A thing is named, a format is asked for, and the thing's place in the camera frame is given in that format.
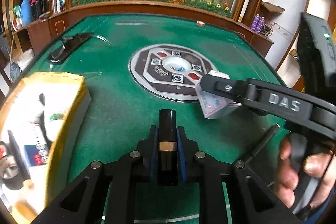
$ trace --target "metal screw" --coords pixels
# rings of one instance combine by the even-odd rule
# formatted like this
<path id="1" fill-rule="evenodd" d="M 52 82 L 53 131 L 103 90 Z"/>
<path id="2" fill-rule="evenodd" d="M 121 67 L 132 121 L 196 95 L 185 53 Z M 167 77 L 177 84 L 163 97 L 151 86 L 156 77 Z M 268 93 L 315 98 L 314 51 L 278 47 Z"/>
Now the metal screw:
<path id="1" fill-rule="evenodd" d="M 91 162 L 91 168 L 92 169 L 97 169 L 97 168 L 99 168 L 101 166 L 101 163 L 100 163 L 100 161 L 93 161 L 93 162 Z"/>
<path id="2" fill-rule="evenodd" d="M 245 167 L 245 163 L 242 160 L 236 160 L 234 163 L 235 167 L 241 169 Z"/>
<path id="3" fill-rule="evenodd" d="M 205 153 L 202 151 L 198 151 L 195 153 L 196 158 L 202 159 L 205 157 Z"/>
<path id="4" fill-rule="evenodd" d="M 139 151 L 132 151 L 130 154 L 131 158 L 137 158 L 140 156 L 140 152 Z"/>

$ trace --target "black bracket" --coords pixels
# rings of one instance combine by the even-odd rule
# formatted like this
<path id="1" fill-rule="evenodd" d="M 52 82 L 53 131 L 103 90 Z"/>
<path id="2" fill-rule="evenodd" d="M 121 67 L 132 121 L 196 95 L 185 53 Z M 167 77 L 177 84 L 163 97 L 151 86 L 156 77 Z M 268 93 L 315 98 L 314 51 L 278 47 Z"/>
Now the black bracket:
<path id="1" fill-rule="evenodd" d="M 138 182 L 172 187 L 198 183 L 200 224 L 228 223 L 223 182 L 233 223 L 300 223 L 242 161 L 228 164 L 199 151 L 197 143 L 187 139 L 184 128 L 176 128 L 174 110 L 161 110 L 159 117 L 159 128 L 152 126 L 149 138 L 139 141 L 136 150 L 108 164 L 92 162 L 32 224 L 100 223 L 110 183 L 104 223 L 133 224 Z"/>

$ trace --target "bottle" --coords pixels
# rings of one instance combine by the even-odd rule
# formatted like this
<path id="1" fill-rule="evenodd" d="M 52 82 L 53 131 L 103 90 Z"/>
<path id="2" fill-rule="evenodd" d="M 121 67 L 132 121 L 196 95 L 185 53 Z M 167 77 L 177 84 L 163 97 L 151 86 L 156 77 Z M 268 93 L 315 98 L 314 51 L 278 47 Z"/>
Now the bottle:
<path id="1" fill-rule="evenodd" d="M 252 24 L 251 24 L 251 26 L 250 26 L 250 29 L 251 29 L 251 30 L 254 31 L 254 30 L 256 29 L 259 20 L 260 20 L 260 16 L 259 16 L 259 14 L 257 14 L 257 15 L 253 18 Z"/>
<path id="2" fill-rule="evenodd" d="M 256 33 L 260 33 L 262 27 L 264 26 L 264 23 L 265 23 L 264 17 L 260 18 L 258 21 L 257 27 L 255 28 Z"/>
<path id="3" fill-rule="evenodd" d="M 32 7 L 29 0 L 23 0 L 20 6 L 20 14 L 22 15 L 22 25 L 26 26 L 33 21 Z"/>
<path id="4" fill-rule="evenodd" d="M 57 6 L 57 12 L 60 13 L 61 12 L 61 3 L 60 3 L 59 0 L 57 0 L 56 6 Z"/>

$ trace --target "green felt tabletop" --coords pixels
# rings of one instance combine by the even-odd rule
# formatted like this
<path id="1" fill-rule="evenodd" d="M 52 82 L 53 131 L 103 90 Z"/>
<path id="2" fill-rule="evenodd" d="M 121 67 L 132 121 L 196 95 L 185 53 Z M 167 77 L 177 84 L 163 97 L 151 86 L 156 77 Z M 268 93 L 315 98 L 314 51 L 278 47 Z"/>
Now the green felt tabletop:
<path id="1" fill-rule="evenodd" d="M 250 149 L 265 129 L 284 120 L 268 115 L 259 117 L 241 107 L 222 119 L 205 119 L 199 103 L 181 103 L 156 97 L 133 79 L 128 65 L 133 53 L 142 47 L 169 43 L 196 50 L 206 56 L 219 71 L 237 80 L 256 78 L 280 84 L 276 74 L 251 47 L 236 34 L 194 21 L 154 15 L 100 15 L 88 17 L 64 35 L 94 32 L 112 45 L 91 38 L 62 65 L 47 63 L 56 42 L 40 56 L 29 73 L 36 71 L 70 72 L 85 77 L 91 105 L 86 113 L 68 173 L 68 182 L 93 160 L 111 162 L 132 151 L 140 139 L 148 136 L 150 126 L 158 124 L 160 109 L 175 109 L 177 125 L 184 126 L 189 139 L 217 160 L 233 162 Z M 256 173 L 266 183 L 273 179 L 278 145 L 286 134 L 280 129 L 253 161 Z M 199 212 L 197 185 L 152 187 L 139 185 L 136 219 L 171 219 Z"/>

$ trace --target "thermos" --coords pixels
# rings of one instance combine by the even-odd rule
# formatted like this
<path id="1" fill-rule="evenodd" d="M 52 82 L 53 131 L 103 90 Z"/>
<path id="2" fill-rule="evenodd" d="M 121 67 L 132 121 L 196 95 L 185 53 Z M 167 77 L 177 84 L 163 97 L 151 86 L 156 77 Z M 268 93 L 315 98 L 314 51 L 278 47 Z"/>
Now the thermos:
<path id="1" fill-rule="evenodd" d="M 260 20 L 260 16 L 259 16 L 259 14 L 257 14 L 257 15 L 253 18 L 252 24 L 251 24 L 251 26 L 250 26 L 250 29 L 251 29 L 251 30 L 254 31 L 254 30 L 256 29 L 259 20 Z"/>
<path id="2" fill-rule="evenodd" d="M 264 23 L 265 23 L 264 17 L 260 18 L 259 21 L 258 21 L 257 27 L 255 29 L 256 33 L 260 33 L 262 27 L 264 26 Z"/>
<path id="3" fill-rule="evenodd" d="M 22 1 L 21 7 L 20 7 L 20 13 L 22 15 L 22 25 L 23 26 L 26 26 L 33 21 L 32 8 L 30 6 L 29 0 Z"/>
<path id="4" fill-rule="evenodd" d="M 52 14 L 57 14 L 57 0 L 51 0 L 51 11 Z"/>

